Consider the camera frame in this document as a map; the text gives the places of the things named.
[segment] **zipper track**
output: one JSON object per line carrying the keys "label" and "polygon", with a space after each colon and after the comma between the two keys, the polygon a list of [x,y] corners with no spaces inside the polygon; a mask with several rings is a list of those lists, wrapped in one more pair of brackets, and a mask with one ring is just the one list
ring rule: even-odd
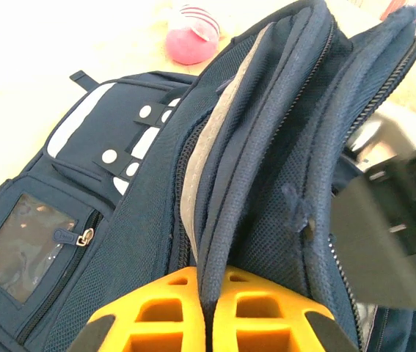
{"label": "zipper track", "polygon": [[193,153],[194,148],[196,147],[196,143],[198,141],[198,138],[200,137],[202,130],[208,123],[208,119],[209,115],[191,132],[190,136],[188,137],[182,148],[182,152],[177,163],[177,171],[175,176],[175,209],[178,210],[178,236],[180,238],[180,243],[178,245],[177,270],[188,266],[191,250],[190,240],[188,238],[188,235],[186,234],[185,227],[183,226],[180,214],[180,200],[181,193],[183,190],[183,180],[185,178],[186,167],[188,166],[190,156]]}
{"label": "zipper track", "polygon": [[[306,80],[304,81],[303,85],[301,86],[301,89],[297,93],[296,97],[294,98],[289,110],[286,111],[285,116],[281,120],[280,124],[278,125],[276,131],[274,132],[273,137],[271,138],[269,146],[273,143],[275,137],[280,132],[281,127],[284,125],[285,121],[287,120],[288,116],[291,114],[294,106],[297,104],[297,101],[300,99],[302,93],[305,91],[307,85],[310,83],[310,80],[315,75],[317,70],[319,69],[321,63],[323,62],[325,56],[328,54],[330,47],[332,45],[334,33],[335,33],[335,27],[336,22],[333,19],[332,25],[330,26],[330,31],[328,38],[326,39],[324,48],[322,49],[322,52],[320,53],[320,56],[318,57],[317,61],[315,62],[312,70],[310,71],[309,75],[307,76]],[[180,208],[180,198],[181,198],[181,192],[183,189],[183,179],[185,177],[186,172],[186,166],[188,164],[188,160],[191,156],[191,153],[193,152],[194,147],[196,146],[198,137],[200,136],[203,128],[206,126],[206,123],[208,122],[208,117],[204,119],[192,132],[190,137],[185,142],[185,145],[183,146],[182,154],[180,155],[180,158],[178,159],[178,165],[177,165],[177,172],[176,172],[176,184],[175,184],[175,194],[176,194],[176,200],[175,200],[175,206],[177,209]],[[190,243],[188,235],[186,234],[185,227],[183,226],[183,222],[181,221],[181,215],[178,213],[178,233],[180,234],[180,244],[179,244],[179,252],[178,252],[178,267],[177,269],[182,269],[186,267],[189,264],[189,253],[190,253]]]}
{"label": "zipper track", "polygon": [[359,348],[360,351],[363,351],[364,337],[362,335],[360,312],[358,310],[354,294],[351,290],[351,287],[349,286],[348,278],[346,277],[345,271],[343,270],[343,266],[341,265],[340,260],[338,259],[338,255],[337,255],[337,252],[335,251],[335,246],[332,242],[331,236],[328,237],[328,247],[330,248],[330,251],[333,255],[333,259],[335,260],[335,262],[337,264],[338,271],[340,272],[341,279],[343,280],[343,283],[345,284],[345,289],[346,289],[346,292],[348,293],[349,301],[351,303],[351,310],[353,311],[354,324],[356,325],[358,348]]}
{"label": "zipper track", "polygon": [[382,330],[381,330],[381,334],[379,336],[379,341],[377,342],[376,352],[380,352],[381,347],[382,347],[382,343],[384,342],[384,333],[385,333],[385,328],[387,326],[388,319],[389,319],[389,309],[387,308],[385,310],[384,321],[382,323]]}
{"label": "zipper track", "polygon": [[348,141],[349,137],[357,130],[361,125],[371,116],[377,109],[382,105],[383,102],[393,93],[395,88],[402,82],[406,74],[412,68],[413,63],[416,60],[416,37],[413,41],[412,46],[406,52],[403,59],[398,63],[397,67],[390,74],[389,78],[384,82],[379,91],[373,96],[371,101],[366,105],[366,107],[361,111],[357,116],[353,124],[346,132],[344,142]]}
{"label": "zipper track", "polygon": [[[97,211],[94,211],[87,220],[87,223],[85,224],[85,229],[91,227],[94,230],[96,230],[102,219],[103,215]],[[17,336],[17,342],[20,345],[23,345],[25,343],[26,339],[28,339],[33,329],[43,319],[47,311],[49,311],[53,303],[59,297],[59,294],[62,292],[62,290],[64,290],[65,286],[74,274],[74,271],[76,271],[79,263],[81,262],[81,259],[84,256],[85,251],[87,250],[87,247],[88,246],[77,247],[76,252],[73,255],[73,258],[69,263],[69,266],[61,276],[61,279],[58,281],[57,285],[54,287],[54,289],[46,298],[45,302],[40,306],[36,313],[33,314],[33,317],[29,320],[29,322],[24,326],[20,334]]]}
{"label": "zipper track", "polygon": [[288,116],[291,114],[291,111],[294,109],[294,106],[296,106],[297,102],[299,101],[300,97],[302,96],[302,93],[305,91],[307,86],[310,83],[310,80],[315,75],[315,73],[318,71],[320,65],[325,59],[325,56],[329,53],[329,50],[332,46],[333,37],[335,36],[335,28],[337,24],[335,19],[332,19],[332,25],[330,26],[330,32],[328,34],[328,38],[326,39],[325,46],[322,49],[322,52],[320,53],[320,56],[318,57],[317,61],[315,62],[315,65],[313,66],[312,70],[310,71],[309,75],[307,76],[307,79],[305,80],[304,84],[302,85],[301,89],[297,93],[296,97],[294,98],[294,101],[292,102],[289,110],[286,111],[285,116],[281,120],[280,124],[278,125],[278,128],[274,132],[273,138],[270,141],[270,146],[272,142],[274,141],[274,138],[277,136],[277,134],[280,132],[281,127],[284,125],[285,121],[287,120]]}
{"label": "zipper track", "polygon": [[[410,46],[409,50],[402,58],[402,60],[398,63],[397,67],[394,71],[390,74],[389,78],[384,82],[381,88],[377,91],[377,93],[372,97],[366,107],[361,111],[361,113],[357,116],[355,121],[353,121],[351,127],[348,129],[345,135],[345,139],[343,140],[343,144],[349,139],[349,137],[357,130],[361,125],[382,105],[383,102],[392,94],[392,92],[397,88],[397,86],[402,82],[405,78],[406,74],[413,66],[413,63],[416,60],[416,37],[413,41],[413,44]],[[360,351],[363,351],[363,335],[362,335],[362,327],[360,321],[360,314],[357,307],[356,299],[352,292],[352,289],[349,285],[348,278],[343,270],[343,266],[338,259],[337,252],[335,251],[335,246],[333,245],[331,237],[329,237],[329,248],[332,253],[333,259],[336,262],[338,267],[338,271],[340,272],[341,278],[343,283],[345,284],[346,292],[348,293],[349,301],[351,303],[351,309],[353,311],[354,322],[356,324],[357,330],[357,338],[358,338],[358,348]],[[378,351],[380,351],[380,347],[382,345],[382,336],[379,340],[378,344]]]}

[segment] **pink object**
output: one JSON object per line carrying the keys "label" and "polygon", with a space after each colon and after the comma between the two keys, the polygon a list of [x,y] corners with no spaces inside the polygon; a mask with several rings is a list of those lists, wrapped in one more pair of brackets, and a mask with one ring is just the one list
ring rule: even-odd
{"label": "pink object", "polygon": [[167,53],[176,62],[193,65],[211,58],[219,44],[219,24],[211,14],[191,5],[183,6],[170,24]]}

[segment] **navy blue backpack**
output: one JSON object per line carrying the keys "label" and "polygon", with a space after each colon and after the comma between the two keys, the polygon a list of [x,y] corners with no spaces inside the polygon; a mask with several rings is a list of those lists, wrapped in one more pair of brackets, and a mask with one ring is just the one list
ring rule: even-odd
{"label": "navy blue backpack", "polygon": [[360,174],[343,147],[416,60],[415,17],[349,39],[301,0],[199,77],[75,75],[87,94],[0,187],[0,351],[66,351],[95,310],[188,265],[209,335],[227,264],[323,304],[359,351],[416,351],[416,310],[358,303],[329,236]]}

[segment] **metal zipper pull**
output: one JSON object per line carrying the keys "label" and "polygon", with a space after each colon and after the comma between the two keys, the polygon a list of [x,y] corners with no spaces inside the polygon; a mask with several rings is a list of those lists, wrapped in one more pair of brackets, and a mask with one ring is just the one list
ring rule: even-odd
{"label": "metal zipper pull", "polygon": [[93,234],[94,234],[93,228],[89,228],[85,230],[84,233],[77,238],[76,245],[80,247],[88,246],[88,244],[93,238]]}
{"label": "metal zipper pull", "polygon": [[89,228],[81,235],[66,229],[55,229],[53,233],[53,241],[56,243],[70,244],[73,246],[87,246],[93,238],[94,229]]}

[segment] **stitching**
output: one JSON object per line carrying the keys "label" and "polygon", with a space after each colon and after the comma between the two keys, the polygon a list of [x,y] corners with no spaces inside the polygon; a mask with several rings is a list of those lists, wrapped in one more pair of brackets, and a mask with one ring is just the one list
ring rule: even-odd
{"label": "stitching", "polygon": [[[269,27],[269,30],[267,30],[267,32],[272,31],[272,29],[273,29],[273,27],[272,27],[272,26],[270,26],[270,27]],[[281,69],[281,72],[279,72],[279,73],[278,73],[277,77],[276,77],[276,78],[275,78],[275,80],[274,80],[274,83],[271,85],[271,89],[268,91],[268,93],[267,93],[266,97],[265,97],[265,98],[264,98],[264,100],[263,100],[263,103],[262,103],[262,104],[260,105],[260,107],[258,108],[258,113],[257,113],[257,114],[256,114],[256,116],[255,116],[255,123],[254,123],[254,124],[252,125],[252,127],[250,128],[250,131],[249,131],[249,133],[248,133],[248,135],[247,135],[247,139],[248,139],[248,138],[252,135],[252,132],[253,132],[253,130],[255,129],[255,127],[256,127],[256,125],[257,125],[257,123],[258,123],[258,117],[259,117],[260,113],[262,112],[262,110],[263,110],[264,106],[266,105],[266,102],[267,102],[267,100],[269,99],[269,97],[270,97],[270,95],[271,95],[271,93],[272,93],[273,89],[276,87],[276,84],[277,84],[278,80],[280,79],[281,75],[284,73],[285,66],[286,66],[286,64],[288,63],[289,59],[291,58],[291,55],[292,55],[292,53],[294,52],[294,49],[296,48],[296,46],[297,46],[297,43],[298,43],[299,39],[301,39],[301,38],[302,38],[302,36],[300,36],[300,35],[296,38],[296,41],[295,41],[295,42],[294,42],[294,44],[293,44],[293,50],[291,50],[291,52],[289,53],[289,55],[288,55],[287,59],[285,60],[284,65],[283,65],[283,67],[282,67],[282,69]],[[244,146],[243,146],[243,147],[242,147],[242,149],[241,149],[240,156],[242,156],[242,155],[243,155],[246,145],[247,145],[247,142],[245,142],[245,143],[244,143]],[[236,165],[235,165],[235,167],[234,167],[233,174],[235,174],[235,173],[236,173],[236,171],[237,171],[237,168],[238,168],[238,164],[239,164],[240,159],[241,159],[241,157],[239,157],[239,158],[237,159],[237,161],[236,161]],[[229,180],[229,183],[228,183],[228,185],[227,185],[227,190],[229,190],[229,189],[230,189],[230,186],[231,186],[231,184],[232,184],[232,179],[233,179],[233,178],[231,178],[231,179]],[[213,239],[214,239],[214,233],[216,232],[216,228],[217,228],[217,225],[218,225],[218,223],[219,223],[219,214],[220,214],[220,213],[222,212],[222,210],[223,210],[223,207],[224,207],[224,204],[225,204],[225,200],[226,200],[226,197],[227,197],[227,194],[228,194],[228,193],[229,193],[229,192],[228,192],[228,191],[226,191],[226,192],[225,192],[225,194],[224,194],[224,196],[223,196],[223,198],[222,198],[220,211],[218,212],[218,216],[217,216],[216,222],[215,222],[215,224],[214,224],[214,231],[213,231],[213,235],[211,236],[211,239],[210,239],[210,242],[209,242],[209,247],[208,247],[208,253],[207,253],[207,255],[206,255],[206,260],[205,260],[205,262],[203,263],[204,265],[203,265],[203,268],[202,268],[202,271],[201,271],[201,274],[202,274],[202,281],[203,281],[203,283],[202,283],[202,285],[201,285],[201,292],[200,292],[200,295],[202,295],[202,294],[204,293],[204,287],[205,287],[205,270],[206,270],[206,266],[207,266],[207,264],[208,264],[209,257],[210,257],[210,253],[211,253],[211,247],[212,247],[212,243],[213,243]]]}

